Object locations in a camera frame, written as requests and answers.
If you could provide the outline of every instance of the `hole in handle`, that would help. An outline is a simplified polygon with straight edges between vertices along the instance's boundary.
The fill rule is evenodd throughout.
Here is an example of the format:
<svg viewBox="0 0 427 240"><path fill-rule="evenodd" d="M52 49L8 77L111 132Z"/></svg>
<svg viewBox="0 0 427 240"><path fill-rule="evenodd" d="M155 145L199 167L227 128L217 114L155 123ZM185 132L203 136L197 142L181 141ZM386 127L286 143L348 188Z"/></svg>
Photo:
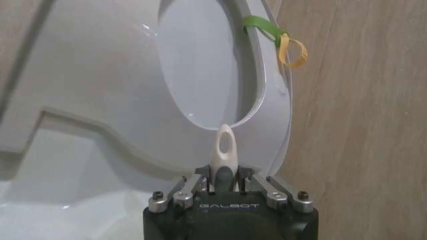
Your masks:
<svg viewBox="0 0 427 240"><path fill-rule="evenodd" d="M227 152L232 151L233 148L233 140L232 140L232 136L229 134L229 132L224 131L220 134L220 138L219 138L219 151L225 154Z"/></svg>

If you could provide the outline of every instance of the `toilet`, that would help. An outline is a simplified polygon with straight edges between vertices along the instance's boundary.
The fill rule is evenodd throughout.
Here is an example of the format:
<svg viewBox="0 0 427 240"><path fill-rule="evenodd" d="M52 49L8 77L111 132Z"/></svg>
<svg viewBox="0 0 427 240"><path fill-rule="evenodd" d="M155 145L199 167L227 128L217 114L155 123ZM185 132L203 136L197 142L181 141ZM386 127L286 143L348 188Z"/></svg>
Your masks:
<svg viewBox="0 0 427 240"><path fill-rule="evenodd" d="M211 161L228 124L239 164L274 175L291 72L243 17L259 0L44 0L0 112L4 239L140 239L152 191Z"/></svg>

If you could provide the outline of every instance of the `toilet seat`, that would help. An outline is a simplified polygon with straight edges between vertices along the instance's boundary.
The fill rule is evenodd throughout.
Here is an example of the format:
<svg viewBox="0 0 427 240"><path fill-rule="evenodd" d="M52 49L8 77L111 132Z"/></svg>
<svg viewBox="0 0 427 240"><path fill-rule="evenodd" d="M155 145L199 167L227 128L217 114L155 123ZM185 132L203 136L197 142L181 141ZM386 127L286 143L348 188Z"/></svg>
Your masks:
<svg viewBox="0 0 427 240"><path fill-rule="evenodd" d="M153 14L161 3L55 2L3 112L1 151L24 152L43 113L51 113L99 126L135 156L165 169L191 172L209 162L216 128L183 114L161 80ZM267 17L262 2L236 5L242 15ZM271 174L287 148L290 85L274 44L255 29L248 38L256 96L231 127L240 162Z"/></svg>

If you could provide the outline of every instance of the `rubber band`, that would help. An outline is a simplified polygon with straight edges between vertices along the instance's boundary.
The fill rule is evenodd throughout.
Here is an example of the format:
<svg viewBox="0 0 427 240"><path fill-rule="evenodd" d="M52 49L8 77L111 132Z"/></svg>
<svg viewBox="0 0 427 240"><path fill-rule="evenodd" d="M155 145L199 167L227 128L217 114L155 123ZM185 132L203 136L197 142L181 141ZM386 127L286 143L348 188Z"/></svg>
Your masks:
<svg viewBox="0 0 427 240"><path fill-rule="evenodd" d="M260 31L268 33L274 38L275 46L279 48L279 61L283 65L290 68L298 68L302 66L308 58L308 51L304 44L296 39L290 38L290 34L286 30L280 29L274 23L271 23L267 19L251 15L243 18L243 32L248 34L248 27L256 27ZM295 43L299 46L300 54L295 61L287 63L287 51L290 43Z"/></svg>

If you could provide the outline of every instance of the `black screw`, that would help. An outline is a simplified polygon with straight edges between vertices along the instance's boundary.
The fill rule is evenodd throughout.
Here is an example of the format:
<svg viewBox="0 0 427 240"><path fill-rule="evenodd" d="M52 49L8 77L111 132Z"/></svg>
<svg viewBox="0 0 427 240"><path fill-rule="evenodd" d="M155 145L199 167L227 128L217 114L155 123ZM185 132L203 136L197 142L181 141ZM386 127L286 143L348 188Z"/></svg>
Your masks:
<svg viewBox="0 0 427 240"><path fill-rule="evenodd" d="M299 192L298 192L298 199L299 199L299 200L303 200L303 201L308 200L308 192L306 192L306 191L299 191Z"/></svg>
<svg viewBox="0 0 427 240"><path fill-rule="evenodd" d="M155 191L152 193L152 200L160 200L163 198L163 191Z"/></svg>

